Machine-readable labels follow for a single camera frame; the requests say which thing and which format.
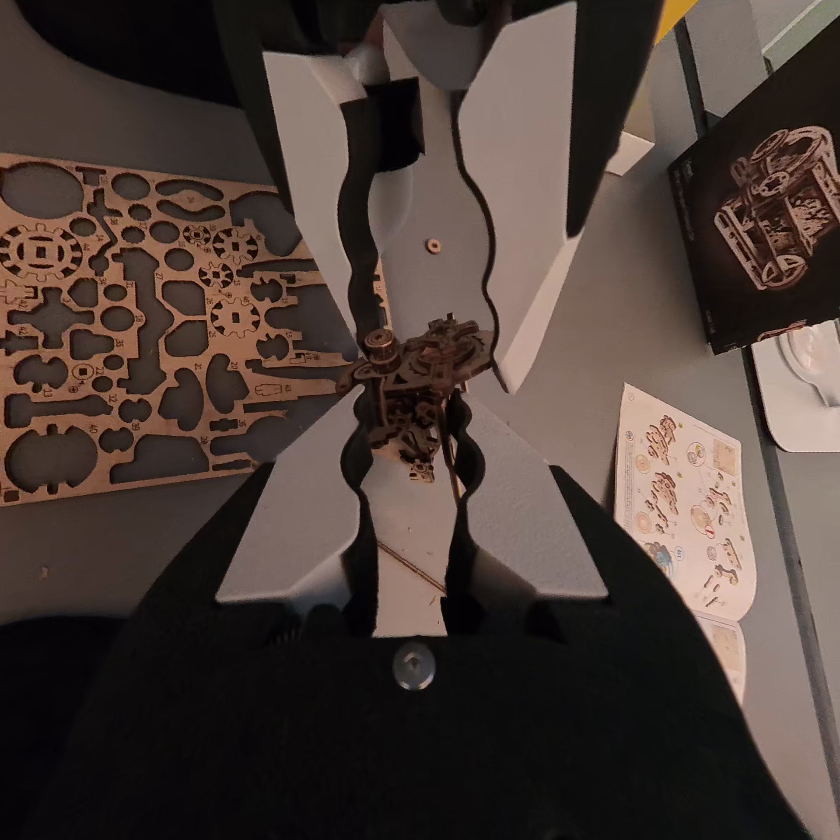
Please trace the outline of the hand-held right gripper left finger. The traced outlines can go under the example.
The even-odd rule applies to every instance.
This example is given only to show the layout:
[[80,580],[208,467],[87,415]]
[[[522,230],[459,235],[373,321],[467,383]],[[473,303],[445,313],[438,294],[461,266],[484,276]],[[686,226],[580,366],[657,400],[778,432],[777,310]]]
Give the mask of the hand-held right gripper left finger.
[[216,593],[221,605],[279,603],[305,618],[330,606],[371,637],[379,561],[364,479],[373,465],[371,394],[336,402],[275,460]]

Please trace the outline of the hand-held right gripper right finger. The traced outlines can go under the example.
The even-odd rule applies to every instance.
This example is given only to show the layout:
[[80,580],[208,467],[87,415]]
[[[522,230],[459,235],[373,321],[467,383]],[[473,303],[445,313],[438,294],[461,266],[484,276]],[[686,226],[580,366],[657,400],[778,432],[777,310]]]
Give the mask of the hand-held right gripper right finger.
[[449,636],[520,633],[547,604],[607,597],[548,462],[474,396],[445,410],[458,490],[441,611]]

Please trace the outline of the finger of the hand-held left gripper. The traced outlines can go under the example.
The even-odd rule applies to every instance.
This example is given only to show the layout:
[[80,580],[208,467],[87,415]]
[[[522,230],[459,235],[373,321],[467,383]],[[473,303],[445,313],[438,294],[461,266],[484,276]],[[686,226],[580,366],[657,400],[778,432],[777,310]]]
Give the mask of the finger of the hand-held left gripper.
[[263,55],[292,214],[361,348],[381,325],[369,199],[380,115],[339,56]]
[[495,241],[494,360],[515,393],[538,355],[580,237],[566,231],[576,6],[505,25],[458,111],[466,173]]

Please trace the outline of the partly built wooden model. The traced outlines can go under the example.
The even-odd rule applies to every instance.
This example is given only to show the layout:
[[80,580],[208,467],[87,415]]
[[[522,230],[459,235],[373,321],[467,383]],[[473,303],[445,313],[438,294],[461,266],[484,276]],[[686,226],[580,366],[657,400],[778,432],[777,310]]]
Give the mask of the partly built wooden model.
[[491,367],[494,341],[494,332],[452,314],[404,342],[386,328],[364,338],[365,355],[342,373],[335,388],[340,397],[364,388],[358,400],[352,399],[351,416],[358,425],[340,457],[342,477],[352,490],[361,490],[373,455],[403,465],[412,480],[433,483],[434,460],[442,451],[455,503],[460,502],[464,491],[455,473],[448,403],[468,380]]

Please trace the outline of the black model kit box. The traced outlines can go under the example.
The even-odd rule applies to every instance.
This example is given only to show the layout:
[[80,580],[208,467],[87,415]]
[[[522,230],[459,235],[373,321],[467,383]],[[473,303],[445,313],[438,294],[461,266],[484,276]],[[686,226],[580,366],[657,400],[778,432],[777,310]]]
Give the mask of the black model kit box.
[[714,354],[838,317],[838,26],[668,168]]

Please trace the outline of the laser-cut plywood parts sheet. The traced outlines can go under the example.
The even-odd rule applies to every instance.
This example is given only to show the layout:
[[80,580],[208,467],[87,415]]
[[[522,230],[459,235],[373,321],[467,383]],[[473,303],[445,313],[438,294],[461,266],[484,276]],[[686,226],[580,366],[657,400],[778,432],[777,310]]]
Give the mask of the laser-cut plywood parts sheet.
[[2,153],[2,508],[242,476],[355,360],[276,191]]

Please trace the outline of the white cardboard box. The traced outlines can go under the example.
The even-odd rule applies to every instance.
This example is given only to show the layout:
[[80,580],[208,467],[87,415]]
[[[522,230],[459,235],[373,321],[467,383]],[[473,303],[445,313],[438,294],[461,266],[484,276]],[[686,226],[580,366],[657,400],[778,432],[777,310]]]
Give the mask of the white cardboard box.
[[655,147],[655,140],[642,135],[628,132],[621,132],[615,153],[605,166],[605,172],[624,176],[629,173]]

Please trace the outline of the yellow plastic bin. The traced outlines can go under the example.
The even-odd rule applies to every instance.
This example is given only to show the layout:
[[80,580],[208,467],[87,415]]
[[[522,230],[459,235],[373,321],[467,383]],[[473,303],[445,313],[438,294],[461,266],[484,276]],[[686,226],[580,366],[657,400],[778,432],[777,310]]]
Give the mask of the yellow plastic bin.
[[682,19],[693,6],[697,4],[697,0],[666,0],[663,3],[661,15],[658,23],[658,31],[654,40],[657,45]]

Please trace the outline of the thin wooden strip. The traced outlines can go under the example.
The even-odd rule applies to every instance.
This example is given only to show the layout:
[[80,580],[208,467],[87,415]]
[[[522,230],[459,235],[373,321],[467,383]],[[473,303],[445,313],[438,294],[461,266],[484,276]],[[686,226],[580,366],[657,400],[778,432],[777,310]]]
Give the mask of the thin wooden strip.
[[403,566],[407,570],[414,573],[417,577],[419,577],[421,580],[425,581],[428,585],[435,588],[435,590],[437,592],[439,592],[441,595],[446,595],[447,594],[446,588],[443,585],[443,583],[440,583],[432,575],[427,573],[425,570],[421,569],[416,564],[414,564],[412,561],[403,557],[398,552],[394,551],[392,548],[390,548],[388,545],[386,545],[383,541],[377,540],[377,548],[380,551],[384,552],[391,559],[398,562],[401,566]]

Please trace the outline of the open instruction booklet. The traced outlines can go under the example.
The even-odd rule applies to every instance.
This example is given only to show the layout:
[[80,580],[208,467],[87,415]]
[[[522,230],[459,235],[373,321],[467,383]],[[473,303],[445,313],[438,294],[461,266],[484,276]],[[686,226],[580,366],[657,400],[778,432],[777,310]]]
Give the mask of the open instruction booklet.
[[630,384],[619,415],[615,520],[692,611],[742,704],[748,669],[740,622],[758,572],[740,442]]

